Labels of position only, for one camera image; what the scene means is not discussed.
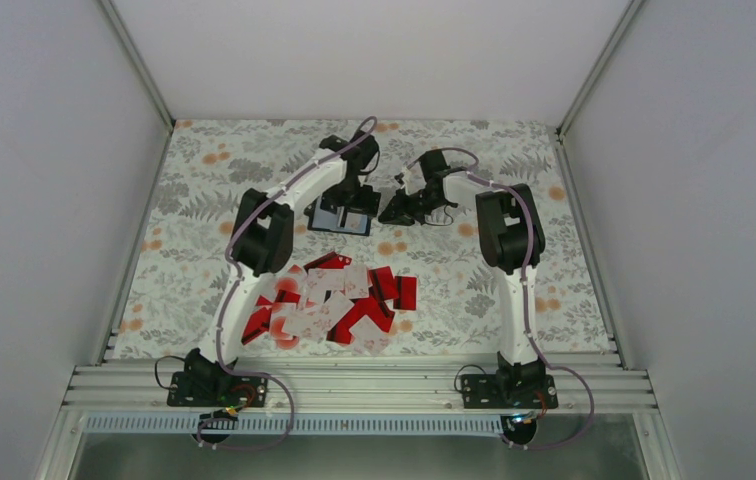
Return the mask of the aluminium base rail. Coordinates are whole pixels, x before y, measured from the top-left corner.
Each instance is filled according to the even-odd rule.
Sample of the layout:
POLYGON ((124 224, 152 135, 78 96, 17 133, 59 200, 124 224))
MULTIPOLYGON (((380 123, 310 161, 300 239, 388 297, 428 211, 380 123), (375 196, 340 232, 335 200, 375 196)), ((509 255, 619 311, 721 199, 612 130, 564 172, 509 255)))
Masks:
MULTIPOLYGON (((624 369, 612 354, 564 354, 552 362, 558 397, 550 414, 649 412, 657 409, 649 375, 624 369)), ((303 414, 454 414, 463 409, 454 389, 459 370, 493 370, 488 354, 438 356, 353 356, 245 358, 244 369, 271 373, 281 380, 303 414)), ((154 372, 168 377, 180 364, 145 360, 108 361, 74 369, 62 400, 74 410, 163 410, 167 392, 154 372)))

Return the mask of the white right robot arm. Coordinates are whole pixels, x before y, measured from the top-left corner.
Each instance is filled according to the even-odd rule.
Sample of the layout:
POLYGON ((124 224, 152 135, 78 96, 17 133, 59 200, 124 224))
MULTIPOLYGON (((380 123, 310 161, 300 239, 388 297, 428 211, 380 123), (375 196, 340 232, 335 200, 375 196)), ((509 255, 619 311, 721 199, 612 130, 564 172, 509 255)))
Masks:
POLYGON ((534 304, 546 240, 530 188, 485 179, 473 167, 451 167, 442 149, 422 154, 395 181, 399 188, 378 216, 384 224, 424 224, 443 207, 475 212, 481 255, 493 269, 499 291, 502 325, 495 391, 506 406, 521 406, 535 390, 546 388, 547 368, 537 344, 534 304))

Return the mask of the black card holder wallet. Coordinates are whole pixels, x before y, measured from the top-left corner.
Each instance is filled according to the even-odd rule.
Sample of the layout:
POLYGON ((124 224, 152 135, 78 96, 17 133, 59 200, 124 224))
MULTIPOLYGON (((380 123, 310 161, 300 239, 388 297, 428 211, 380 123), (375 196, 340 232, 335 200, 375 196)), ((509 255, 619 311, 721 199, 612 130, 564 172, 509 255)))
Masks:
POLYGON ((371 231, 371 218, 369 216, 368 217, 370 218, 370 226, 366 234, 353 234, 353 233, 344 231, 340 227, 341 217, 347 212, 351 212, 351 211, 345 207, 334 207, 331 210, 326 210, 321 207, 319 202, 316 202, 306 210, 306 215, 308 218, 307 228, 311 231, 319 231, 319 232, 326 232, 326 233, 354 235, 354 236, 369 236, 370 231, 371 231))

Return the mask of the white floral card centre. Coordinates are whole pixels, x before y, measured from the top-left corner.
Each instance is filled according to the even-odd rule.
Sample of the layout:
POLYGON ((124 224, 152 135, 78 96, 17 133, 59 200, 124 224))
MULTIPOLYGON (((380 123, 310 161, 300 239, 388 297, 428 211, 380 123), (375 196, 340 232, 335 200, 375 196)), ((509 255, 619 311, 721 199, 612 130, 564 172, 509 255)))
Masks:
POLYGON ((342 292, 345 272, 343 269, 314 268, 307 272, 305 301, 307 304, 322 304, 327 292, 342 292))

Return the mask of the red card far right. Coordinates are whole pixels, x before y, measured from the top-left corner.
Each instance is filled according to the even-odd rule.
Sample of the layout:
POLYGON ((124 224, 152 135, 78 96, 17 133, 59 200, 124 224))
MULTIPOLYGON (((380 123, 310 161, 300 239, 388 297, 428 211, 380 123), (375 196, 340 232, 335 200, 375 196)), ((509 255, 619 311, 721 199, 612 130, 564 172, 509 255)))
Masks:
POLYGON ((394 308, 402 311, 415 311, 417 308, 418 279, 412 276, 397 276, 398 296, 394 299, 394 308))

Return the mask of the red card centre right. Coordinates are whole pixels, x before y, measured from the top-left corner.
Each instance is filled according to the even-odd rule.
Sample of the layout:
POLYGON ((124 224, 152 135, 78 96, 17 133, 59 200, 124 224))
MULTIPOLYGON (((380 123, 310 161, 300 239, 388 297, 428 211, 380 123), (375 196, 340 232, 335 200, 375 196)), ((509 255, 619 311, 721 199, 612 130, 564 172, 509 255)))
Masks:
POLYGON ((371 295, 379 301, 395 300, 399 297, 398 283, 389 266, 370 269, 368 279, 371 295))

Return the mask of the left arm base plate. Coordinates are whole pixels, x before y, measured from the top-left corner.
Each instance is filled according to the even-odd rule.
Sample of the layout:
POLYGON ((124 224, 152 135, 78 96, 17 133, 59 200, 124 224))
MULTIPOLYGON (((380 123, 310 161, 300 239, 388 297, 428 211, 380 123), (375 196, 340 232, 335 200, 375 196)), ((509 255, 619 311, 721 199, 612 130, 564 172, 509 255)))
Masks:
POLYGON ((170 407, 263 407, 268 380, 258 376, 231 376, 201 379, 187 372, 172 376, 166 403, 170 407))

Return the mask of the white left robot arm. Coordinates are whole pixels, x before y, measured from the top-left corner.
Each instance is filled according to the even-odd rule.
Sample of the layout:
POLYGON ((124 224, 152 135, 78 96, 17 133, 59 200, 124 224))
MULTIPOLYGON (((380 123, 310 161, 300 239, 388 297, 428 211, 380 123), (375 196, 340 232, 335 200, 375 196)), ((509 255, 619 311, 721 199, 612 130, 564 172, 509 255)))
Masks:
POLYGON ((217 405, 230 396, 238 375, 232 365, 242 350, 245 327, 257 300, 292 255, 296 213, 331 193, 338 205, 353 206, 369 217, 377 215, 378 195, 360 178, 379 150, 374 136, 363 130, 349 140, 332 135, 279 186, 243 194, 225 247, 229 265, 225 293, 212 326, 184 357, 183 378, 192 386, 193 398, 217 405))

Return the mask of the red card lower right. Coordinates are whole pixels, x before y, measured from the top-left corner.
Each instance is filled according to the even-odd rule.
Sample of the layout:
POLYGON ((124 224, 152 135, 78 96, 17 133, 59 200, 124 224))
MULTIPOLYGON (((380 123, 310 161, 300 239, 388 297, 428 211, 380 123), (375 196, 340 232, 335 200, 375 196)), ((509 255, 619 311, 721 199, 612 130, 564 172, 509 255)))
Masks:
POLYGON ((396 313, 385 301, 370 296, 358 299, 354 306, 331 328, 326 339, 338 344, 349 345, 354 340, 353 330, 361 320, 367 319, 380 331, 388 333, 394 323, 396 313))

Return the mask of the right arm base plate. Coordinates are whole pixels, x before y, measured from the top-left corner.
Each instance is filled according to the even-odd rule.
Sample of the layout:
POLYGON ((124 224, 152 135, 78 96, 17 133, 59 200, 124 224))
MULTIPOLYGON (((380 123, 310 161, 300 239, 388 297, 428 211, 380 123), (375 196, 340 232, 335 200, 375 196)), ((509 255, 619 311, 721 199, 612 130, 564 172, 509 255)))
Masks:
POLYGON ((495 374, 463 374, 456 389, 466 409, 542 410, 557 409, 559 400, 552 376, 511 386, 495 374))

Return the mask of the aluminium frame post right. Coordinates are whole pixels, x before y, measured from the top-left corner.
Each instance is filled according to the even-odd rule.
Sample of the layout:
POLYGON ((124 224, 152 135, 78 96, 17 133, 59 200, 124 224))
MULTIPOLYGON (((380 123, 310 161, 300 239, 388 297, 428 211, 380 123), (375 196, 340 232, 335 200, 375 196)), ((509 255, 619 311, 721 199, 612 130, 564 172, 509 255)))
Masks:
POLYGON ((625 40, 633 22, 637 19, 646 3, 646 0, 630 0, 627 3, 626 8, 620 15, 614 29, 610 33, 601 52, 594 61, 589 73, 571 102, 569 109, 560 124, 557 126, 555 132, 559 138, 564 138, 572 128, 609 64, 613 60, 620 45, 625 40))

